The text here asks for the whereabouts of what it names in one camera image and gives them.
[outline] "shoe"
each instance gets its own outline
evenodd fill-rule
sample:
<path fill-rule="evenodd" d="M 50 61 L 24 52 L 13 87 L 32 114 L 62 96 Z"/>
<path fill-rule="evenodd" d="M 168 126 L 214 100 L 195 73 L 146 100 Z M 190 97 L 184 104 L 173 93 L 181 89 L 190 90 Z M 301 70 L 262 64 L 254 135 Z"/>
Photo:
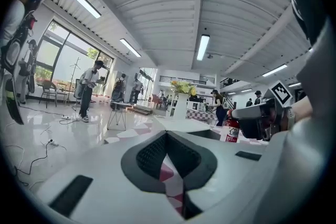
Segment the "shoe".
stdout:
<path fill-rule="evenodd" d="M 82 117 L 82 121 L 89 122 L 89 117 L 88 116 Z"/>

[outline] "fluorescent light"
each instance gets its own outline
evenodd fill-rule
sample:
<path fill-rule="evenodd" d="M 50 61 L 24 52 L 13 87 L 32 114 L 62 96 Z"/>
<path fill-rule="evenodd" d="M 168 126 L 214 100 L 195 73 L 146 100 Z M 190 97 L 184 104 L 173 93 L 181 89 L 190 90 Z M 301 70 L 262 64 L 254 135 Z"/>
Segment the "fluorescent light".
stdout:
<path fill-rule="evenodd" d="M 133 47 L 126 41 L 126 39 L 120 39 L 121 43 L 123 43 L 131 52 L 133 52 L 135 54 L 135 56 L 137 57 L 141 57 L 140 54 L 138 54 L 138 52 L 133 49 Z"/>
<path fill-rule="evenodd" d="M 204 56 L 206 47 L 208 46 L 209 39 L 210 39 L 209 35 L 201 36 L 200 48 L 198 49 L 198 55 L 197 55 L 198 61 L 203 60 L 203 56 Z"/>
<path fill-rule="evenodd" d="M 295 86 L 298 86 L 298 85 L 301 85 L 301 82 L 295 83 L 295 84 L 292 84 L 292 85 L 288 85 L 288 87 L 295 87 Z"/>
<path fill-rule="evenodd" d="M 88 10 L 95 18 L 99 18 L 101 14 L 87 1 L 87 0 L 77 0 L 84 8 Z"/>
<path fill-rule="evenodd" d="M 282 70 L 282 69 L 284 69 L 284 68 L 286 68 L 286 67 L 287 67 L 287 65 L 283 65 L 283 66 L 281 66 L 281 67 L 278 67 L 278 68 L 276 68 L 276 69 L 274 69 L 274 70 L 272 70 L 272 71 L 269 71 L 269 72 L 266 73 L 266 74 L 263 74 L 263 77 L 267 77 L 267 76 L 269 76 L 269 75 L 272 75 L 273 73 L 278 72 L 278 71 L 280 71 L 280 70 Z"/>

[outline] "glossy tiled floor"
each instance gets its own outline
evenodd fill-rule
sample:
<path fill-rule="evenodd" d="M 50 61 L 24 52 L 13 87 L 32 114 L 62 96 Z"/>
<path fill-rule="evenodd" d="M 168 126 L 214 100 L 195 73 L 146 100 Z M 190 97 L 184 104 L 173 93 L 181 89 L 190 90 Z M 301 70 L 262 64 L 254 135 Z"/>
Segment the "glossy tiled floor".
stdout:
<path fill-rule="evenodd" d="M 26 107 L 73 117 L 76 115 L 71 105 L 58 104 L 56 108 L 51 103 L 46 109 L 45 103 L 38 104 L 35 100 L 28 100 Z M 118 126 L 113 121 L 110 129 L 107 130 L 111 109 L 105 103 L 92 104 L 89 109 L 89 123 L 76 121 L 65 125 L 67 121 L 62 121 L 64 125 L 61 125 L 61 115 L 26 108 L 21 108 L 20 112 L 24 125 L 14 123 L 5 106 L 1 107 L 0 112 L 2 145 L 16 145 L 24 149 L 16 146 L 5 147 L 12 166 L 19 166 L 21 170 L 29 172 L 31 162 L 45 156 L 46 147 L 43 144 L 46 144 L 49 139 L 65 147 L 49 144 L 48 158 L 34 162 L 31 175 L 19 172 L 19 179 L 29 183 L 27 188 L 32 192 L 38 189 L 42 181 L 79 157 L 81 153 L 101 145 L 105 138 L 117 137 L 118 133 L 124 131 L 122 120 Z M 128 130 L 152 120 L 151 116 L 142 116 L 133 112 L 127 112 L 126 115 Z"/>

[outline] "window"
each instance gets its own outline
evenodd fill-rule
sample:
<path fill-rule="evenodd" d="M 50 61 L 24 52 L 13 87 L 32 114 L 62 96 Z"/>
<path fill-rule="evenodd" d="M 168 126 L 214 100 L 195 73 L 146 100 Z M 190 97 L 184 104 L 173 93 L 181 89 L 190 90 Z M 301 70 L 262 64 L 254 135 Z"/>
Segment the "window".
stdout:
<path fill-rule="evenodd" d="M 113 58 L 70 33 L 55 21 L 50 23 L 38 46 L 34 78 L 39 85 L 44 80 L 52 80 L 59 90 L 74 92 L 76 79 L 93 67 L 97 59 L 102 60 L 106 66 L 105 69 L 99 70 L 99 76 L 107 80 Z M 93 91 L 96 94 L 103 94 L 104 85 L 97 85 Z"/>

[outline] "white vase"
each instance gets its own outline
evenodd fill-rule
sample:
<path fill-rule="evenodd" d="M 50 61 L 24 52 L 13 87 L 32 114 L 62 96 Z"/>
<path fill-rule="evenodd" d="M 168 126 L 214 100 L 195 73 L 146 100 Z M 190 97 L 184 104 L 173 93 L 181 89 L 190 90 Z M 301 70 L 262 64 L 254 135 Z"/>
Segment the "white vase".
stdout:
<path fill-rule="evenodd" d="M 187 116 L 187 99 L 189 94 L 179 93 L 178 101 L 175 107 L 173 119 L 175 120 L 185 120 Z"/>

